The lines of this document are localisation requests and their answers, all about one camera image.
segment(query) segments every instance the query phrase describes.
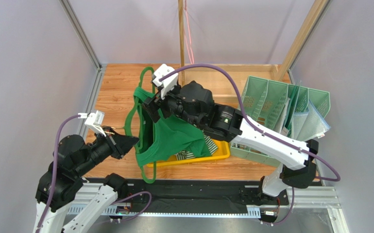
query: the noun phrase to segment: wooden table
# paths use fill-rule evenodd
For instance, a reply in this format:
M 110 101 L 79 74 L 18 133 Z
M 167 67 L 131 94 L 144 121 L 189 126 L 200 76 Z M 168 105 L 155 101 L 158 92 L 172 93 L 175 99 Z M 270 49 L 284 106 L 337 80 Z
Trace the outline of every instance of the wooden table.
M 134 105 L 133 93 L 139 83 L 139 76 L 143 68 L 152 66 L 157 69 L 161 64 L 109 64 L 105 71 L 101 90 L 95 109 L 105 112 L 103 125 L 117 128 L 117 132 L 124 134 L 121 129 L 125 118 Z M 174 68 L 177 64 L 168 64 Z M 243 90 L 249 75 L 273 79 L 278 71 L 275 65 L 220 65 L 234 79 L 239 90 Z M 197 68 L 186 71 L 185 83 L 192 80 L 213 92 L 215 102 L 237 107 L 237 99 L 233 95 L 233 88 L 221 74 Z M 144 77 L 143 88 L 151 91 L 151 73 Z M 132 122 L 134 135 L 139 132 L 139 118 L 135 114 Z M 95 139 L 93 132 L 88 133 L 87 142 Z M 196 179 L 196 180 L 260 180 L 264 175 L 274 171 L 274 167 L 230 156 L 228 159 L 215 162 L 196 163 L 157 168 L 157 179 Z M 152 168 L 145 167 L 148 177 L 152 177 Z M 86 177 L 105 177 L 110 173 L 119 174 L 125 178 L 141 178 L 140 169 L 136 163 L 135 150 L 132 149 L 123 159 L 107 158 L 104 162 L 86 174 Z

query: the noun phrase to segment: gray floor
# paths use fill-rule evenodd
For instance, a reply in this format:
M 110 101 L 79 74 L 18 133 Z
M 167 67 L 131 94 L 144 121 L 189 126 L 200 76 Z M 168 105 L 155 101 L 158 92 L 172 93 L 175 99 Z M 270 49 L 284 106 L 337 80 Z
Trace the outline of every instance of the gray floor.
M 280 212 L 280 217 L 287 209 Z M 97 223 L 105 221 L 102 216 Z M 268 227 L 257 219 L 192 218 L 192 217 L 138 217 L 120 225 L 94 224 L 89 233 L 332 233 L 326 209 L 294 209 L 285 223 Z

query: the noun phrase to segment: yellow tray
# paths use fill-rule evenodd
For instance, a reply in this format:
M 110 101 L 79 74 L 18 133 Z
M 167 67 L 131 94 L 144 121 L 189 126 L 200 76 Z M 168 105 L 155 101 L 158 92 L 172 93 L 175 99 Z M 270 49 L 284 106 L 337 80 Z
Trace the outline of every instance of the yellow tray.
M 199 162 L 209 162 L 221 159 L 227 159 L 230 157 L 230 149 L 229 143 L 221 142 L 217 140 L 213 140 L 214 143 L 217 145 L 218 149 L 212 156 L 202 157 L 202 158 L 195 158 L 195 159 L 184 159 L 184 160 L 177 160 L 175 155 L 170 156 L 167 161 L 157 161 L 157 166 L 172 166 L 172 165 L 180 165 L 180 164 L 192 164 L 192 163 L 199 163 Z M 153 163 L 147 164 L 147 167 L 153 167 Z

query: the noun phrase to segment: mint green basket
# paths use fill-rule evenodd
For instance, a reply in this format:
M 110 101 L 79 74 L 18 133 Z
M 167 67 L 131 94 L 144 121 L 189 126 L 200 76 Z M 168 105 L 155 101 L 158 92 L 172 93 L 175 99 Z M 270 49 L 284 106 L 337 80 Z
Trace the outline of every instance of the mint green basket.
M 273 130 L 287 98 L 290 97 L 295 87 L 292 84 L 249 76 L 241 97 L 244 111 L 259 124 Z M 329 92 L 302 86 L 299 90 L 295 112 L 304 112 L 309 100 L 323 117 L 328 114 L 331 108 Z M 280 164 L 276 159 L 240 144 L 232 144 L 230 154 L 270 166 L 277 167 Z

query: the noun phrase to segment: striped cloth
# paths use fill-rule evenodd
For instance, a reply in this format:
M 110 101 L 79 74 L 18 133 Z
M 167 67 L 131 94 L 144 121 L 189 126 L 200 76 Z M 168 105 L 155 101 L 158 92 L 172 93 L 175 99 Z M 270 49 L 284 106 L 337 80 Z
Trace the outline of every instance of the striped cloth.
M 219 147 L 217 147 L 217 145 L 213 142 L 213 140 L 211 140 L 209 136 L 204 135 L 204 139 L 205 139 L 205 144 L 207 145 L 208 150 L 210 151 L 210 154 L 214 154 L 214 152 L 216 152 Z M 187 151 L 187 150 L 180 151 L 175 156 L 177 157 L 177 160 L 196 158 L 196 156 L 194 156 L 192 152 Z

